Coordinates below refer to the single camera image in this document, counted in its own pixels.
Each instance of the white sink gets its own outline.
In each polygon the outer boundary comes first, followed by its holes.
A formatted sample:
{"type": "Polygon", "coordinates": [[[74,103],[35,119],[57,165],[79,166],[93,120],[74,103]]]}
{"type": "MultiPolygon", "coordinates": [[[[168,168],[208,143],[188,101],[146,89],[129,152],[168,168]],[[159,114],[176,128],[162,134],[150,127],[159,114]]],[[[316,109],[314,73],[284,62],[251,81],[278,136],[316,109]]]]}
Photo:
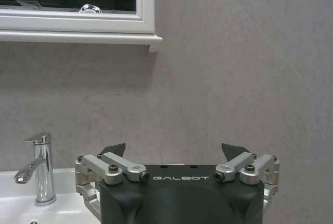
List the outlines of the white sink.
{"type": "Polygon", "coordinates": [[[30,224],[98,224],[84,206],[83,197],[75,192],[74,169],[55,169],[57,200],[44,207],[34,205],[35,180],[15,184],[16,171],[0,172],[0,223],[30,224]]]}

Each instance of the faucet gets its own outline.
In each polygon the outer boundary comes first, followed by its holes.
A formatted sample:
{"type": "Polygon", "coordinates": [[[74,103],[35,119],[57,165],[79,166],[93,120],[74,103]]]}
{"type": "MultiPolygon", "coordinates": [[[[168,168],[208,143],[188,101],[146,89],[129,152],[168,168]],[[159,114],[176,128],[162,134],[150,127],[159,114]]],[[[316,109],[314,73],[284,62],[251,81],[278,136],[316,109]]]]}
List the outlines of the faucet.
{"type": "Polygon", "coordinates": [[[35,159],[14,176],[15,183],[26,184],[36,174],[36,206],[46,206],[56,200],[53,184],[51,133],[42,132],[25,140],[33,143],[35,159]]]}

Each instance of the silver bracket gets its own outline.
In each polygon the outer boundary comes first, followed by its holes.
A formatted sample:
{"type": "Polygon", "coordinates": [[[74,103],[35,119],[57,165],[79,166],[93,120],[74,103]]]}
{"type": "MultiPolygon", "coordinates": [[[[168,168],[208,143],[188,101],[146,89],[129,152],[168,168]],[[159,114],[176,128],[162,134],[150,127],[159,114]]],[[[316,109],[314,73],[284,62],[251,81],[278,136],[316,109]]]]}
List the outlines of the silver bracket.
{"type": "Polygon", "coordinates": [[[103,154],[101,158],[85,155],[75,161],[76,191],[83,196],[85,206],[99,221],[100,202],[97,199],[96,189],[99,190],[101,180],[108,185],[121,183],[123,173],[131,181],[143,182],[149,179],[149,173],[144,165],[132,163],[111,152],[103,154]],[[96,189],[90,184],[92,182],[95,183],[96,189]]]}
{"type": "Polygon", "coordinates": [[[226,164],[220,164],[215,169],[215,179],[219,182],[233,181],[239,172],[241,182],[247,185],[256,185],[259,181],[264,183],[264,211],[272,201],[273,195],[278,192],[280,162],[272,155],[263,155],[253,158],[253,155],[244,152],[226,164]]]}
{"type": "Polygon", "coordinates": [[[273,195],[278,191],[280,162],[272,155],[263,155],[252,164],[253,171],[246,167],[239,172],[241,182],[256,185],[264,183],[264,211],[269,208],[273,195]]]}
{"type": "Polygon", "coordinates": [[[142,164],[132,163],[111,152],[103,154],[101,160],[119,166],[130,181],[144,182],[149,179],[147,168],[142,164]]]}
{"type": "Polygon", "coordinates": [[[248,152],[244,152],[228,163],[219,164],[215,169],[215,178],[219,182],[233,181],[235,174],[240,171],[245,165],[253,162],[253,155],[248,152]]]}

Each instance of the shelf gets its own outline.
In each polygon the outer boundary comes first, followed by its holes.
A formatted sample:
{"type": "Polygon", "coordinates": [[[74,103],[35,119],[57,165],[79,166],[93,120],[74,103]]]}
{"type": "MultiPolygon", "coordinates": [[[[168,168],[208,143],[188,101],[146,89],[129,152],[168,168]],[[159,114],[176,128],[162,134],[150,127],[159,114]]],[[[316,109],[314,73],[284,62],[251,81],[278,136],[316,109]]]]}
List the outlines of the shelf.
{"type": "Polygon", "coordinates": [[[157,52],[162,38],[155,34],[0,30],[0,41],[138,44],[149,45],[149,52],[157,52]]]}

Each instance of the bolt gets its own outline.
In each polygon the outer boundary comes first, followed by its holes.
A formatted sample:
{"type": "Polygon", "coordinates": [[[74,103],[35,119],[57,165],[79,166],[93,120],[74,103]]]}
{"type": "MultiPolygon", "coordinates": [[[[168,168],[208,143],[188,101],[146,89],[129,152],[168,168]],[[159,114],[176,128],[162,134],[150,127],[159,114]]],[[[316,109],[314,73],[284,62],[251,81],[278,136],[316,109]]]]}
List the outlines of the bolt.
{"type": "Polygon", "coordinates": [[[118,166],[117,165],[110,165],[109,166],[109,171],[110,172],[116,172],[116,171],[118,171],[118,166]]]}
{"type": "Polygon", "coordinates": [[[214,178],[215,178],[216,181],[222,182],[224,180],[224,174],[221,173],[221,172],[216,172],[214,174],[214,178]]]}
{"type": "Polygon", "coordinates": [[[253,172],[255,170],[255,166],[254,165],[246,165],[244,168],[248,172],[253,172]]]}
{"type": "Polygon", "coordinates": [[[140,182],[146,182],[146,181],[149,180],[149,177],[150,177],[149,173],[143,171],[143,172],[140,174],[140,176],[139,176],[139,181],[140,181],[140,182]]]}

